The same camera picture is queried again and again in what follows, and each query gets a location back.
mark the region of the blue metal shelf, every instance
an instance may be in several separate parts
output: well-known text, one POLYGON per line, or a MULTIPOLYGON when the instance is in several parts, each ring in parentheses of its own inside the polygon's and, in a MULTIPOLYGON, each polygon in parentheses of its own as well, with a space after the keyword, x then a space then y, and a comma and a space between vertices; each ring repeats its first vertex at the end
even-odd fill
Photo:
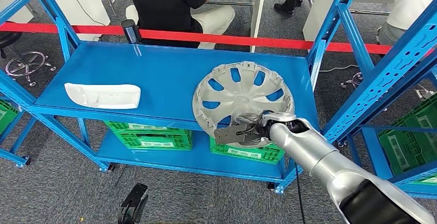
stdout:
MULTIPOLYGON (((8 20, 29 0, 16 0, 0 12, 0 24, 8 20)), ((313 96, 318 71, 326 47, 340 23, 343 23, 355 58, 364 72, 364 81, 325 126, 322 133, 330 142, 351 140, 362 125, 376 116, 399 94, 421 76, 430 74, 437 65, 437 0, 434 0, 387 55, 376 65, 370 60, 348 6, 352 0, 334 0, 306 58, 230 51, 209 51, 186 48, 167 48, 145 45, 114 44, 80 41, 55 0, 40 0, 49 17, 58 27, 64 67, 39 98, 33 97, 19 84, 0 72, 0 91, 26 112, 49 127, 73 147, 106 171, 109 162, 120 162, 156 168, 192 171, 211 175, 231 176, 276 182, 275 192, 284 189, 296 178, 293 168, 286 171, 284 163, 277 166, 213 155, 209 152, 206 135, 196 132, 193 151, 132 152, 112 133, 108 133, 96 153, 88 141, 84 118, 148 124, 200 130, 192 114, 192 97, 198 83, 220 64, 252 61, 276 71, 291 90, 295 113, 318 129, 313 96), (135 84, 141 88, 140 106, 135 110, 103 110, 74 104, 66 95, 64 84, 135 84), (77 117, 81 138, 53 118, 53 115, 77 117)), ((363 129, 367 146, 377 174, 391 178, 390 168, 380 149, 376 133, 363 129)), ((434 172, 432 163, 405 174, 401 185, 417 177, 434 172)), ((406 188, 414 196, 433 197, 426 189, 406 188)))
MULTIPOLYGON (((10 101, 8 97, 0 96, 0 99, 10 101)), ((18 110, 20 109, 18 106, 16 106, 15 103, 11 102, 11 104, 14 105, 14 107, 17 107, 18 110)), ((3 143, 3 141, 6 139, 6 137, 9 135, 9 133, 12 131, 12 129, 16 126, 16 124, 20 121, 20 119, 23 117, 25 111, 22 110, 18 113, 18 115, 14 118, 14 120, 6 127, 6 129, 0 133, 0 145, 3 143)), ((17 167, 24 167, 26 163, 29 160, 28 156, 18 156, 16 155, 16 152, 18 148, 23 143, 24 139, 26 138, 27 134, 32 129, 33 125, 35 124, 37 120, 32 117, 30 121, 27 123, 26 127, 24 127, 23 131, 21 132, 20 136, 17 138, 14 144, 12 144, 11 148, 9 150, 1 149, 0 148, 0 158, 12 161, 16 164, 17 167)))
POLYGON ((32 109, 52 115, 201 130, 192 110, 197 85, 218 65, 243 61, 261 64, 282 76, 296 96, 296 114, 318 128, 308 65, 303 57, 103 42, 82 42, 32 109), (130 110, 83 107, 67 96, 67 82, 134 84, 141 89, 140 103, 130 110))
POLYGON ((267 182, 281 182, 284 160, 278 165, 213 154, 209 149, 209 136, 195 131, 190 151, 131 150, 109 130, 97 157, 102 161, 148 166, 192 173, 229 176, 267 182))

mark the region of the white plastic part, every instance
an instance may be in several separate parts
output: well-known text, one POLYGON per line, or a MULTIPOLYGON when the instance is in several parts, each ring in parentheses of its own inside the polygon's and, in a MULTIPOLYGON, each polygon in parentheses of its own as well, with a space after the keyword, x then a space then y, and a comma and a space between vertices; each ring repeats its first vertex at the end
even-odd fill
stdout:
MULTIPOLYGON (((240 114, 264 110, 293 114, 293 96, 278 73, 253 62, 223 64, 214 68, 199 83, 193 96, 194 116, 210 136, 214 136, 217 125, 226 117, 230 116, 232 123, 240 114)), ((269 140, 262 139, 253 146, 229 145, 251 148, 269 143, 269 140)))
POLYGON ((135 85, 82 85, 66 83, 68 97, 84 107, 102 109, 135 109, 141 89, 135 85))

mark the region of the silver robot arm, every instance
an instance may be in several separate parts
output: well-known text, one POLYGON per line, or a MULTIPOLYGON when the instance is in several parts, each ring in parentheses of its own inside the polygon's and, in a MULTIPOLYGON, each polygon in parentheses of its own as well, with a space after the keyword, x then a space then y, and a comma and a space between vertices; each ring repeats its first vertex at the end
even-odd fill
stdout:
POLYGON ((271 140, 322 185, 345 223, 435 223, 426 209, 399 188, 340 154, 307 120, 288 113, 269 113, 253 125, 218 129, 216 141, 243 142, 256 136, 271 140))

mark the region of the shelf caster wheel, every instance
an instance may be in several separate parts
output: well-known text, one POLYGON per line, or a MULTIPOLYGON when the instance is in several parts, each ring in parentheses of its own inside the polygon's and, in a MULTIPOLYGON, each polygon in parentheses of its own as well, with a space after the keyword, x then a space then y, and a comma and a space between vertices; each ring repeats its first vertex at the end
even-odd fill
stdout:
POLYGON ((98 170, 103 172, 103 173, 111 173, 111 172, 113 172, 115 170, 115 164, 111 163, 111 164, 109 164, 107 169, 99 168, 98 170))
POLYGON ((275 190, 275 183, 268 183, 267 189, 269 189, 270 191, 274 191, 275 190))

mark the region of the black cable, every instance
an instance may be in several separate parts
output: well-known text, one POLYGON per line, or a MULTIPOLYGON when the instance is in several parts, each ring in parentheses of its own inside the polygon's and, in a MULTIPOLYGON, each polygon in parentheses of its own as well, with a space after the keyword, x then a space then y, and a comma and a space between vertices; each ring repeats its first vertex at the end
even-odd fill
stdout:
POLYGON ((93 18, 89 15, 89 14, 85 11, 85 9, 83 8, 83 6, 82 6, 82 4, 79 2, 79 0, 76 0, 76 2, 79 4, 80 8, 84 11, 84 13, 85 13, 85 14, 86 14, 86 15, 87 15, 87 16, 88 16, 92 21, 94 21, 95 23, 99 23, 99 24, 105 26, 105 24, 96 21, 95 19, 93 19, 93 18))
POLYGON ((261 121, 262 115, 264 115, 264 113, 266 113, 266 112, 269 112, 269 113, 270 113, 270 112, 273 112, 273 111, 272 111, 272 110, 264 110, 264 111, 262 111, 262 112, 260 113, 259 117, 258 117, 257 122, 254 123, 254 125, 252 125, 249 129, 242 130, 242 131, 238 131, 238 132, 236 133, 236 135, 246 134, 246 133, 251 132, 253 129, 255 129, 255 127, 257 126, 257 124, 259 124, 259 122, 261 121))
POLYGON ((296 168, 297 193, 299 194, 300 214, 302 215, 302 222, 306 224, 305 215, 304 215, 304 206, 302 205, 302 194, 300 193, 299 171, 297 170, 296 162, 294 162, 294 167, 296 168))

